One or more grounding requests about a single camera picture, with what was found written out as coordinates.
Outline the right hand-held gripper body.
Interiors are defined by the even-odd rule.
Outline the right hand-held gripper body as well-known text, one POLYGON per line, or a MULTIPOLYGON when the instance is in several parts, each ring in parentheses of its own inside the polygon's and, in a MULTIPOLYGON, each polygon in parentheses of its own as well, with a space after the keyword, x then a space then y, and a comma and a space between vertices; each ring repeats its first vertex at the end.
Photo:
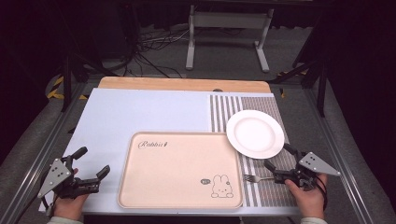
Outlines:
POLYGON ((297 187, 311 190, 317 184, 318 174, 340 176, 341 173, 313 152, 308 152, 296 160, 296 166, 289 171, 274 170, 277 184, 291 180, 297 187))

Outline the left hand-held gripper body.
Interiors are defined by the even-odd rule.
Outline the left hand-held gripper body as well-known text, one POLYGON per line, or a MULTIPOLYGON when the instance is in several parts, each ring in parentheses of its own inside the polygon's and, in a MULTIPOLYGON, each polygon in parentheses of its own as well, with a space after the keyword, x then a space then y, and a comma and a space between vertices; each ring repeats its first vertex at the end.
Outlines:
POLYGON ((76 199, 78 196, 99 191, 99 178, 82 180, 75 177, 73 160, 72 157, 54 160, 37 193, 39 199, 43 199, 51 191, 62 199, 76 199))

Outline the silver metal fork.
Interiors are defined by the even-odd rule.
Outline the silver metal fork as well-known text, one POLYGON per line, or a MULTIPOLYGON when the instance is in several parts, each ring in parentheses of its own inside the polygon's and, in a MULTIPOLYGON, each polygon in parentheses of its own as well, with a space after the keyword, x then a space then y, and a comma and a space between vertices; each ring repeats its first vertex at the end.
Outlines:
POLYGON ((257 175, 243 175, 243 178, 247 182, 251 182, 251 183, 259 183, 259 182, 264 181, 264 180, 273 180, 272 177, 260 177, 260 176, 257 176, 257 175))

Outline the white round plate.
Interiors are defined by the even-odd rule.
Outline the white round plate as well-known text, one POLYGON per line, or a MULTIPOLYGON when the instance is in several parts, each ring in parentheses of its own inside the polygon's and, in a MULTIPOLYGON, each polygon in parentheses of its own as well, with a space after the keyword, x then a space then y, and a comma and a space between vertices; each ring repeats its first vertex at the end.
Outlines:
POLYGON ((257 110, 243 110, 232 115, 226 125, 231 145, 252 159, 269 159, 284 146, 285 134, 270 115, 257 110))

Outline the beige tray with rabbit print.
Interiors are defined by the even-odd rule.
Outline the beige tray with rabbit print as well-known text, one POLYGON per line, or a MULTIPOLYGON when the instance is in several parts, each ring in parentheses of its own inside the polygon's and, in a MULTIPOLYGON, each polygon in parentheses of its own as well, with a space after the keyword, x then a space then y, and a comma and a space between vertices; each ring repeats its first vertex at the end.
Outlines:
POLYGON ((118 201, 130 209, 238 208, 237 151, 224 133, 136 133, 118 201))

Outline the person's left hand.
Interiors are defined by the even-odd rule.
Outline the person's left hand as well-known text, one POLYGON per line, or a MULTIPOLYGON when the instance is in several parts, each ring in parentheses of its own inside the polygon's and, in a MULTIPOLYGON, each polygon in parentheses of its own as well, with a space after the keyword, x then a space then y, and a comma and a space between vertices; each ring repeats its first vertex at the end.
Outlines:
POLYGON ((78 221, 82 215, 82 208, 89 195, 80 195, 75 199, 57 199, 54 204, 53 215, 78 221))

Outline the person's right hand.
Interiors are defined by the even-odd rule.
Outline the person's right hand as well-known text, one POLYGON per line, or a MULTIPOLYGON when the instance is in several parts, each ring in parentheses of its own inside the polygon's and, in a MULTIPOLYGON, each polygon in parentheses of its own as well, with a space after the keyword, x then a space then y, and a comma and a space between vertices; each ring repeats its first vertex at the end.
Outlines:
POLYGON ((325 199, 319 188, 304 191, 288 179, 285 181, 285 184, 294 196, 302 217, 325 218, 325 199))

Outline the grey striped placemat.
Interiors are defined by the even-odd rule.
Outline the grey striped placemat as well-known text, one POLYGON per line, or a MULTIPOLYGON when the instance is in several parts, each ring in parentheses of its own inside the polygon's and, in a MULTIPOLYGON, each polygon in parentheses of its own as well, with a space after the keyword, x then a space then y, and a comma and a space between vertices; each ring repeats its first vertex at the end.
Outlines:
MULTIPOLYGON (((208 97, 210 130, 214 133, 226 132, 229 119, 240 111, 254 110, 267 114, 282 129, 283 138, 280 143, 288 143, 289 139, 279 113, 273 94, 264 96, 236 96, 212 94, 208 97)), ((271 172, 263 164, 263 160, 250 158, 242 153, 238 155, 243 175, 268 177, 271 172)), ((276 184, 273 180, 259 183, 243 181, 244 207, 294 207, 295 202, 287 188, 276 184)))

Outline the black tripod stand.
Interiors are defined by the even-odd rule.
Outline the black tripod stand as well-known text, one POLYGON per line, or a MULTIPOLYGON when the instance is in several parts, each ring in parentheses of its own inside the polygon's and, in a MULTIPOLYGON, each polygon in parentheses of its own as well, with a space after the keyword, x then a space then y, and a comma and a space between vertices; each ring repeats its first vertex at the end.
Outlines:
POLYGON ((316 60, 304 63, 290 70, 289 72, 281 72, 280 76, 267 80, 269 84, 280 84, 292 77, 305 72, 304 78, 301 80, 301 86, 304 89, 312 89, 314 84, 318 82, 317 110, 324 118, 324 102, 326 92, 326 82, 328 77, 327 64, 323 60, 316 60))
POLYGON ((62 71, 62 75, 64 77, 64 104, 62 108, 63 112, 65 112, 72 103, 72 76, 75 76, 78 82, 85 82, 88 80, 88 74, 83 67, 84 64, 89 65, 94 70, 98 71, 101 74, 104 74, 106 77, 116 76, 116 74, 114 74, 110 70, 105 69, 102 65, 99 65, 98 63, 94 63, 93 61, 82 56, 81 54, 78 54, 74 51, 67 52, 63 60, 62 71))

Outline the yellow black floor tape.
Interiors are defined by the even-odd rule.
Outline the yellow black floor tape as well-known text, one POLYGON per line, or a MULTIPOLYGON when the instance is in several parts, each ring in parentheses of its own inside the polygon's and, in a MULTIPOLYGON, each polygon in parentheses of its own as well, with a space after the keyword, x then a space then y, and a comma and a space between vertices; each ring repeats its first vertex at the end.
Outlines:
POLYGON ((55 81, 54 81, 54 83, 53 83, 51 89, 50 89, 49 92, 47 93, 47 98, 48 98, 48 99, 51 99, 51 98, 54 98, 54 99, 62 99, 62 100, 64 99, 64 94, 58 92, 58 90, 59 90, 59 88, 61 87, 61 85, 63 84, 63 82, 64 82, 64 77, 63 77, 62 75, 59 75, 59 76, 55 79, 55 81))

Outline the white table cover board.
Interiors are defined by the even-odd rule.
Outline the white table cover board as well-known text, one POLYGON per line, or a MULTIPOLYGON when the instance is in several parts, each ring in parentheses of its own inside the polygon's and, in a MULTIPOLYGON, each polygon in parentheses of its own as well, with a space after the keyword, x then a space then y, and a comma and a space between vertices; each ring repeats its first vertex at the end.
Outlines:
POLYGON ((213 133, 208 97, 212 94, 264 96, 271 93, 214 91, 143 91, 95 89, 85 105, 77 128, 65 150, 81 147, 88 152, 75 162, 78 177, 93 177, 108 165, 110 172, 100 190, 92 194, 83 211, 90 215, 198 215, 285 216, 294 207, 244 207, 235 209, 130 209, 119 205, 119 191, 132 137, 136 133, 213 133))

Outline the wooden table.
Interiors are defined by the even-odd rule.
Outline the wooden table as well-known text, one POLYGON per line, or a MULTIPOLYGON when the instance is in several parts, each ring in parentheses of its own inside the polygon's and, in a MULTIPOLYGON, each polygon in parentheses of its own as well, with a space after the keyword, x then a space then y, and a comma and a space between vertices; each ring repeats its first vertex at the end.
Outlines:
POLYGON ((98 87, 123 90, 271 92, 264 81, 159 77, 103 77, 98 87))

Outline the white metal stand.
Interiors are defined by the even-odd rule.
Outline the white metal stand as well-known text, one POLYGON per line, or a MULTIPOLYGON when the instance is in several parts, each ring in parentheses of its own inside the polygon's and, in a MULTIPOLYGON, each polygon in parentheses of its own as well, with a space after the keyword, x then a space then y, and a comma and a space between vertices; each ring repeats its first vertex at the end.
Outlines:
POLYGON ((189 16, 189 45, 186 59, 186 69, 192 70, 195 52, 195 29, 196 28, 233 28, 233 29, 256 29, 261 30, 259 40, 254 42, 254 47, 261 65, 262 71, 270 71, 263 46, 267 37, 274 10, 269 9, 265 13, 228 13, 228 12, 202 12, 197 11, 194 5, 190 7, 189 16))

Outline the aluminium frame rail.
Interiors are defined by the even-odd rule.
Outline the aluminium frame rail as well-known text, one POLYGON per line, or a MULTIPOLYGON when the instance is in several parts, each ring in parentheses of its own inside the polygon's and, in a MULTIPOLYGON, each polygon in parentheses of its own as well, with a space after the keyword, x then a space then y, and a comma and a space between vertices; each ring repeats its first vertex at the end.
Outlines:
POLYGON ((36 193, 50 161, 65 151, 86 104, 79 96, 90 93, 86 83, 73 87, 72 102, 51 99, 0 165, 0 224, 46 224, 49 219, 38 210, 36 193))
POLYGON ((321 132, 326 139, 332 161, 341 173, 341 182, 343 183, 346 194, 351 201, 360 224, 373 224, 373 219, 363 198, 361 197, 355 177, 347 165, 342 153, 339 151, 339 147, 336 144, 331 127, 328 121, 318 112, 316 95, 310 89, 304 90, 304 95, 316 117, 316 120, 318 121, 321 132))

